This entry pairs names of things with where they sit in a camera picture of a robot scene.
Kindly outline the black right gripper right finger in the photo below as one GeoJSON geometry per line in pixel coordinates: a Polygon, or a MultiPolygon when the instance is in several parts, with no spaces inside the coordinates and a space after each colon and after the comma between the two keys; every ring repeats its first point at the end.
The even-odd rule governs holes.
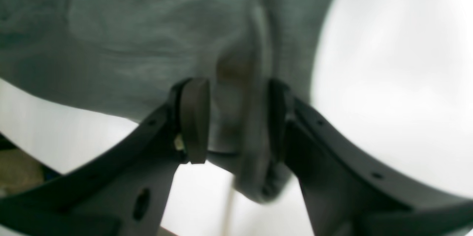
{"type": "Polygon", "coordinates": [[[275,161],[298,179],[316,236],[453,236],[472,200],[415,181],[345,138],[282,81],[269,85],[275,161]]]}

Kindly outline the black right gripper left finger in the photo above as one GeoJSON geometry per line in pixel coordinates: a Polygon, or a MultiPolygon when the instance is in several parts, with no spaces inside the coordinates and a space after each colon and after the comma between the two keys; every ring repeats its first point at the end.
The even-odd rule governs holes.
{"type": "Polygon", "coordinates": [[[1,225],[29,236],[155,236],[179,165],[206,162],[210,115],[209,80],[184,79],[104,154],[1,199],[1,225]]]}

